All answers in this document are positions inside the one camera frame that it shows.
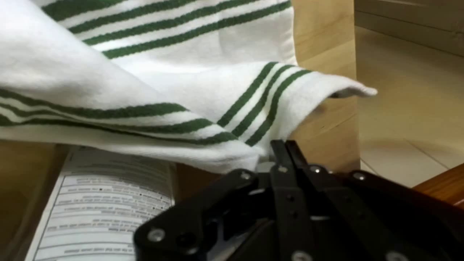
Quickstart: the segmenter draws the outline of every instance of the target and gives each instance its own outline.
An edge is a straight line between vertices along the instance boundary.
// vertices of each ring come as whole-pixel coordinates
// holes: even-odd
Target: towel fold
[[[324,99],[283,0],[0,0],[0,138],[254,169]]]

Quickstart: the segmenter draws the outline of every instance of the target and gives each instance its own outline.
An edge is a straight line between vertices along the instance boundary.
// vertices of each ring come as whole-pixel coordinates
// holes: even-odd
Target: metal screw
[[[387,261],[409,261],[409,259],[402,253],[390,251],[385,255]]]
[[[161,228],[155,228],[148,232],[147,238],[152,242],[159,242],[164,239],[166,233]]]
[[[312,261],[313,258],[307,254],[306,252],[303,251],[295,251],[291,255],[292,261]]]
[[[319,173],[321,171],[321,168],[319,168],[317,166],[311,166],[309,168],[309,170],[311,170],[312,172],[315,172],[315,173]]]
[[[288,168],[286,168],[286,167],[284,167],[284,166],[280,166],[280,167],[278,168],[278,170],[279,170],[280,172],[286,173],[286,172],[288,171]]]
[[[246,173],[246,172],[242,172],[240,177],[243,178],[243,179],[249,180],[251,178],[251,175]]]
[[[359,179],[359,180],[365,180],[366,179],[366,176],[362,173],[359,173],[359,172],[356,172],[353,174],[353,177],[355,179]]]

